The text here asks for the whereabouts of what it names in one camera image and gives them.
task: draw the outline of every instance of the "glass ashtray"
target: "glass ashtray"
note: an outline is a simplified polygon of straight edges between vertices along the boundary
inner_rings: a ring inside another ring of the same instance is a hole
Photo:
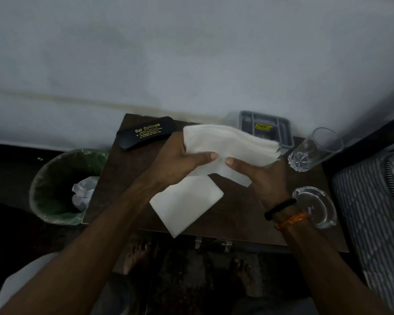
[[[317,229],[325,229],[337,224],[337,213],[333,202],[327,194],[315,187],[302,187],[293,191],[301,210],[309,214]]]

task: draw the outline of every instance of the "trash bin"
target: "trash bin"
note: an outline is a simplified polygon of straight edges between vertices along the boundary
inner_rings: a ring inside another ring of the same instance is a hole
[[[48,223],[76,226],[84,212],[77,210],[71,198],[73,185],[91,176],[100,176],[108,153],[96,149],[75,149],[45,164],[32,181],[29,206]]]

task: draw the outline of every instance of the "gray plastic tray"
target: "gray plastic tray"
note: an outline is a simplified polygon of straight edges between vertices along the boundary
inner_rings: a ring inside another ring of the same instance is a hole
[[[239,113],[239,128],[256,137],[275,140],[282,148],[294,147],[290,121],[286,118],[243,110]]]

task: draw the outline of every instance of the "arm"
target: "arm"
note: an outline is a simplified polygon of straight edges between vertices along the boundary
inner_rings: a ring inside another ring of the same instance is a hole
[[[252,187],[266,210],[290,198],[283,160],[266,168],[234,158],[227,158],[226,164],[252,180]],[[296,206],[290,206],[276,213],[273,219],[284,222],[298,212]],[[359,280],[310,221],[304,219],[296,222],[285,228],[282,234],[298,261],[320,314],[394,314]]]
[[[216,153],[185,155],[173,133],[152,165],[64,251],[21,288],[0,314],[89,314],[142,208]]]

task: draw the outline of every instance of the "person's left hand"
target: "person's left hand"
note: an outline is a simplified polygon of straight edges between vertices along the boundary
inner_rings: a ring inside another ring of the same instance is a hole
[[[210,163],[218,157],[215,152],[185,154],[184,134],[174,132],[160,149],[150,167],[143,173],[151,182],[160,185],[160,191],[179,183],[196,167]]]

